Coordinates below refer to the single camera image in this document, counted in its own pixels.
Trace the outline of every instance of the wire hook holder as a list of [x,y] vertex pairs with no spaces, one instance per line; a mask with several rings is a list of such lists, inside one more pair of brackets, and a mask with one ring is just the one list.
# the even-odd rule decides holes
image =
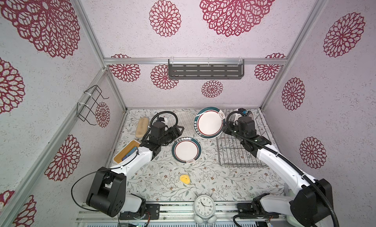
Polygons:
[[[98,96],[96,98],[93,97],[93,94],[95,92],[98,92]],[[81,121],[87,121],[90,125],[92,126],[95,126],[96,124],[91,124],[89,121],[88,121],[88,116],[90,113],[92,113],[94,116],[96,115],[93,111],[92,111],[92,108],[94,107],[94,105],[99,105],[98,103],[98,98],[101,97],[102,99],[108,99],[109,97],[107,98],[104,98],[103,95],[102,95],[102,89],[98,86],[98,85],[94,85],[92,86],[91,88],[88,88],[86,91],[83,92],[84,94],[88,94],[90,96],[90,98],[92,98],[94,100],[93,104],[91,106],[88,105],[88,102],[90,100],[90,98],[88,98],[86,100],[86,102],[78,102],[77,105],[76,105],[76,115],[79,119],[81,119]],[[86,115],[83,115],[83,110],[87,108],[89,111]]]

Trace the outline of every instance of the table surface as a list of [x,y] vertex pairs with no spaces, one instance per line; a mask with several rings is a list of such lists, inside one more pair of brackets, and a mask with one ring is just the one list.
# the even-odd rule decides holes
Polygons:
[[[136,139],[138,120],[149,120],[162,109],[133,109],[127,112],[123,133],[115,154],[129,141]],[[200,109],[174,109],[172,112],[191,112],[194,116]],[[251,110],[259,120],[255,120],[258,134],[275,141],[258,109]],[[172,156],[172,145],[163,146],[161,152],[134,175],[127,177],[127,193],[144,197],[147,201],[193,201],[206,194],[215,201],[250,201],[262,193],[283,195],[283,180],[269,167],[247,168],[219,165],[216,139],[203,139],[193,135],[202,147],[200,158],[192,164],[182,164]],[[180,181],[182,174],[188,174],[190,184]]]

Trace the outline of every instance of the metal dish rack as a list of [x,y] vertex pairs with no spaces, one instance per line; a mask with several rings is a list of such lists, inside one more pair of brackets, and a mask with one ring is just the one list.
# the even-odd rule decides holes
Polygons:
[[[223,113],[228,116],[233,109],[224,109]],[[258,135],[263,135],[265,138],[270,140],[269,134],[265,133],[265,126],[262,122],[261,115],[258,110],[251,110],[253,116],[255,117],[255,126]],[[259,159],[253,157],[253,155],[246,151],[237,140],[232,135],[227,135],[221,133],[217,137],[217,150],[218,150],[218,160],[220,166],[225,167],[248,167],[248,168],[265,168],[267,165],[261,162]]]

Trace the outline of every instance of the red floral pattern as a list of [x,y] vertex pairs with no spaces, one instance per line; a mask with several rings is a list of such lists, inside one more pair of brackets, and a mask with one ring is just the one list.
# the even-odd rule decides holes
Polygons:
[[219,94],[222,93],[222,90],[223,90],[222,83],[216,80],[207,81],[201,87],[202,94],[208,98],[219,96]]
[[166,0],[154,3],[149,12],[150,24],[160,36],[172,36],[180,28],[181,19],[175,4]]
[[179,80],[172,80],[168,77],[168,66],[165,64],[155,66],[150,73],[150,78],[154,85],[165,90],[174,88],[179,83]]
[[[267,55],[266,58],[285,58],[286,56],[281,53],[273,53],[271,55]],[[257,79],[267,81],[273,79],[278,70],[280,69],[280,65],[278,64],[258,64],[255,68],[255,76]]]
[[13,194],[14,191],[12,190],[7,190],[4,193],[0,194],[0,213]]
[[69,0],[0,0],[0,7],[38,51],[65,58],[78,48],[80,26]]
[[282,103],[288,110],[300,107],[304,99],[304,84],[299,78],[292,78],[287,81],[282,90]]
[[30,227],[34,223],[35,205],[34,195],[30,195],[28,202],[24,204],[16,219],[14,219],[13,227]]
[[25,85],[18,70],[0,58],[0,114],[17,108],[25,95]]
[[217,34],[239,36],[249,32],[270,12],[275,0],[201,0],[203,19]]
[[105,102],[100,102],[95,110],[95,119],[100,127],[106,127],[110,121],[110,109]]
[[364,32],[364,17],[360,13],[349,13],[330,27],[324,39],[324,52],[330,57],[349,52]]
[[77,168],[81,156],[80,144],[73,135],[68,135],[64,144],[49,164],[44,174],[50,180],[62,181]]
[[326,150],[317,138],[307,137],[300,145],[300,156],[307,166],[321,168],[326,162]]
[[[130,58],[127,55],[116,54],[112,58]],[[108,66],[111,72],[120,80],[124,82],[133,82],[140,76],[140,68],[138,64],[112,64]]]

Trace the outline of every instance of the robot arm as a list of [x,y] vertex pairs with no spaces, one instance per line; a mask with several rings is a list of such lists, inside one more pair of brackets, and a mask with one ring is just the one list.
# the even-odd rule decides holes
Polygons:
[[[282,159],[279,156],[281,153],[271,145],[269,140],[257,135],[255,122],[250,112],[246,113],[245,109],[241,108],[232,114],[235,114],[235,120],[231,122],[229,121],[230,115],[227,117],[227,127],[224,132],[238,138],[245,150],[272,168],[294,193],[294,196],[275,196],[267,193],[254,198],[252,202],[253,214],[280,213],[289,215],[295,217],[300,224],[306,227],[330,215],[329,209],[317,196],[313,186],[317,186],[333,206],[331,185],[325,179],[317,180],[301,169],[297,169],[300,171],[298,172],[292,167],[293,164],[288,164],[284,160],[285,158]],[[314,184],[310,185],[303,178],[304,176]]]
[[[168,128],[167,119],[159,118],[159,114],[170,113],[175,116],[176,123]],[[119,212],[132,212],[134,217],[145,214],[146,200],[136,195],[126,195],[127,176],[133,175],[143,165],[153,160],[161,151],[161,146],[170,144],[182,135],[184,127],[177,125],[177,116],[173,112],[161,112],[155,115],[148,132],[137,150],[120,164],[111,168],[102,167],[96,173],[91,185],[86,204],[98,211],[114,217]]]

